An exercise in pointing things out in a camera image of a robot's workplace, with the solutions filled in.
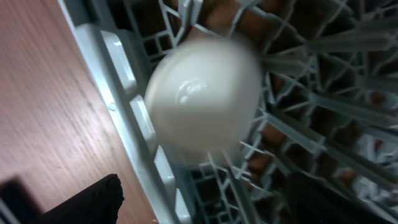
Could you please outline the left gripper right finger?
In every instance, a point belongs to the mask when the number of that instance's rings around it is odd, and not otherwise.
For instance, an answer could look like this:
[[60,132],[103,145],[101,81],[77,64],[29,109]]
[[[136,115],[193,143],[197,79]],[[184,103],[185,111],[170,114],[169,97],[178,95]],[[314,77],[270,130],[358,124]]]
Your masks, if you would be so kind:
[[319,180],[302,172],[287,178],[290,214],[300,224],[389,224],[390,221],[355,205]]

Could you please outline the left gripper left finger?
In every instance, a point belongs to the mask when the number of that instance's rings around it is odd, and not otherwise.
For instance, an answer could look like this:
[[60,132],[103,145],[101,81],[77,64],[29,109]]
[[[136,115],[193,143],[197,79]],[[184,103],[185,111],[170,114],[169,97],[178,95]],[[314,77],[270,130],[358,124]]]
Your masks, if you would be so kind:
[[39,224],[116,224],[124,201],[117,174],[109,174],[82,190],[35,222]]

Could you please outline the white cup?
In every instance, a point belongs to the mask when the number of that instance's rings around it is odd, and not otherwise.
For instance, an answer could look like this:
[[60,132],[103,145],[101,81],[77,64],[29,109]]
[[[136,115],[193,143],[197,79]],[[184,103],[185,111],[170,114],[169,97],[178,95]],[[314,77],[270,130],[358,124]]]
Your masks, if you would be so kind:
[[235,147],[255,117],[261,75],[252,48],[236,40],[179,45],[155,68],[145,93],[159,140],[194,152]]

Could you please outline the grey plastic dish rack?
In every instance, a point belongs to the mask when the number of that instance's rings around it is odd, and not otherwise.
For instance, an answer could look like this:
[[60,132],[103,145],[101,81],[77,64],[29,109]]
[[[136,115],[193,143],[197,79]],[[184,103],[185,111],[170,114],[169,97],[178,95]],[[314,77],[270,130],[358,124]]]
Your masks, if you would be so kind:
[[[397,222],[397,1],[60,1],[157,223],[292,223],[287,177]],[[151,73],[193,34],[243,34],[264,64],[236,152],[190,167],[156,139]]]

